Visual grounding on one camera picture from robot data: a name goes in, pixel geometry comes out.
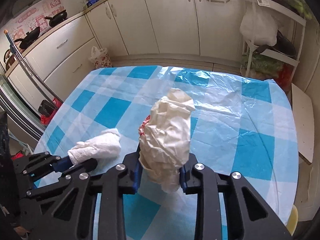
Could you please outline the black pan on rack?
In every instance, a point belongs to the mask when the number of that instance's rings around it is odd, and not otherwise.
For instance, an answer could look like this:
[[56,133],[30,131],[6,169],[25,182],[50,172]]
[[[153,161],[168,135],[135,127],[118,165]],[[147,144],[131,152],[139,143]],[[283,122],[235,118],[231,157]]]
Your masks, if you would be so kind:
[[274,50],[291,58],[294,58],[297,55],[294,45],[280,31],[277,31],[277,42],[274,46],[259,46],[254,51],[254,54],[261,54],[267,49]]

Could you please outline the yellow trash bucket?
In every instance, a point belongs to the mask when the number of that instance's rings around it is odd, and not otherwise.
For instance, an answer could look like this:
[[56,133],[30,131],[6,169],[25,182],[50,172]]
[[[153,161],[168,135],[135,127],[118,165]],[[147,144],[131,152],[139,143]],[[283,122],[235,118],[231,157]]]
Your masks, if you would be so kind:
[[289,231],[289,233],[291,234],[291,236],[293,236],[293,234],[295,233],[297,224],[298,224],[298,210],[297,210],[296,206],[293,205],[289,219],[287,221],[287,225],[286,225],[286,228]]

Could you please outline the black wok on stove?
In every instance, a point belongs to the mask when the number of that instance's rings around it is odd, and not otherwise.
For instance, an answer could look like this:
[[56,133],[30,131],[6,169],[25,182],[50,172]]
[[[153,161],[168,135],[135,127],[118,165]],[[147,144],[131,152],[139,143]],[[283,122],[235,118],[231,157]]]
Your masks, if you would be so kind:
[[49,26],[53,28],[67,19],[67,11],[63,10],[53,17],[46,16],[44,19],[49,20]]

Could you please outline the white paper bag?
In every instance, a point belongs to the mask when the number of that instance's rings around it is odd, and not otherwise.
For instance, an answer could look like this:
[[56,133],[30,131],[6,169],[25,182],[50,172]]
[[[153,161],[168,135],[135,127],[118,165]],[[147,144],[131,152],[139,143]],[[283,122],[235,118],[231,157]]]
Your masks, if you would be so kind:
[[188,161],[193,99],[172,88],[151,108],[139,127],[139,161],[148,178],[166,193],[180,187],[179,169]]

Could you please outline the white wooden stool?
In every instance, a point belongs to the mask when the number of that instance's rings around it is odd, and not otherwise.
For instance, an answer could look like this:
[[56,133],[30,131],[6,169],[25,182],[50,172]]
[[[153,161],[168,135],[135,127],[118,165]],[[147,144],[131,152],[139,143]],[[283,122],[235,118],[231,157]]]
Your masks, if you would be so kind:
[[315,143],[315,122],[312,101],[300,88],[291,84],[292,113],[295,121],[300,159],[311,165]]

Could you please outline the white plastic bag on rack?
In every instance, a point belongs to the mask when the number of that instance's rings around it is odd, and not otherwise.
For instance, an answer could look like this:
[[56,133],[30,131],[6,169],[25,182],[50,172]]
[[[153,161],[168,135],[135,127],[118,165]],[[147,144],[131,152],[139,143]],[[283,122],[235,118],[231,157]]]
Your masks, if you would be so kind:
[[251,4],[240,24],[240,33],[246,40],[254,39],[256,46],[274,46],[277,42],[278,25],[267,7],[256,5],[255,11]]

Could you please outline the blue checkered plastic tablecloth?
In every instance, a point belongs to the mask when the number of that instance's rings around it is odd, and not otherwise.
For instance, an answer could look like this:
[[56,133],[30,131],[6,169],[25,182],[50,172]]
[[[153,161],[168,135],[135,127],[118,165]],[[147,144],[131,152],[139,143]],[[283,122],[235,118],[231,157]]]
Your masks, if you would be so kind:
[[128,239],[193,239],[196,195],[178,184],[188,153],[221,174],[239,172],[287,223],[298,180],[297,133],[291,105],[273,80],[180,67],[102,68],[64,101],[36,145],[67,156],[106,129],[121,152],[95,174],[143,148],[139,191],[124,196]]

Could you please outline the white tissue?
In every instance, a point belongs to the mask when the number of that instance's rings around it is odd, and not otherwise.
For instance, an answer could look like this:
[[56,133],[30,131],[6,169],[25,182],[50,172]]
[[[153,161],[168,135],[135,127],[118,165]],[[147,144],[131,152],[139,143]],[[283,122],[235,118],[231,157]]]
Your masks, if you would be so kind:
[[115,158],[120,152],[120,133],[116,128],[111,128],[102,131],[96,137],[77,142],[67,153],[71,163],[78,165],[91,158]]

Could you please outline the white storage rack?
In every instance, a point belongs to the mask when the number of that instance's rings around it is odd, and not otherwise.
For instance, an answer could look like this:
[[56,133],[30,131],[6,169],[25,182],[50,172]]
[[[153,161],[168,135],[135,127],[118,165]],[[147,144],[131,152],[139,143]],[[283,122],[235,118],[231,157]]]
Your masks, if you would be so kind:
[[[306,19],[272,0],[244,0],[244,2],[246,12],[240,24],[240,34],[247,46],[243,51],[248,52],[245,76],[249,76],[254,54],[287,63],[296,69],[302,52]],[[302,28],[299,47],[293,56],[274,49],[279,42],[277,39],[279,27],[271,14],[273,11],[288,17]]]

